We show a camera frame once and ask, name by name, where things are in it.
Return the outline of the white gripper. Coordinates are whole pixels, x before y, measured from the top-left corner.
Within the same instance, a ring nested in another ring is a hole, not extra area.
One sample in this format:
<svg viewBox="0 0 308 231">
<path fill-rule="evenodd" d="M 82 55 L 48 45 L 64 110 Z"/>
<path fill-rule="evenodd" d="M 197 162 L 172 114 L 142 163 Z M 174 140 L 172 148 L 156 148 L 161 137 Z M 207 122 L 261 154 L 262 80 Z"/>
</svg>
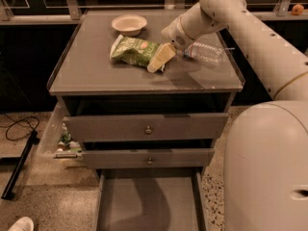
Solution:
<svg viewBox="0 0 308 231">
<path fill-rule="evenodd" d="M 181 17 L 175 18 L 165 29 L 162 30 L 163 38 L 169 42 L 162 44 L 147 66 L 147 71 L 154 73 L 162 70 L 165 64 L 176 54 L 176 49 L 186 49 L 190 45 L 190 38 L 186 36 L 180 21 Z"/>
</svg>

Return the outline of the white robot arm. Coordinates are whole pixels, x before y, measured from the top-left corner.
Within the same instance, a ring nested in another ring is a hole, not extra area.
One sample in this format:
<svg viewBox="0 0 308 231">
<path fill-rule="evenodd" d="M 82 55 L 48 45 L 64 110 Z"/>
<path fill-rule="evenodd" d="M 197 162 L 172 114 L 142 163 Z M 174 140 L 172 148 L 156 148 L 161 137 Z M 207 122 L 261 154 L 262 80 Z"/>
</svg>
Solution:
<svg viewBox="0 0 308 231">
<path fill-rule="evenodd" d="M 227 28 L 271 100 L 241 113 L 224 152 L 225 231 L 308 231 L 308 57 L 245 0 L 199 0 L 162 34 L 177 49 Z"/>
</svg>

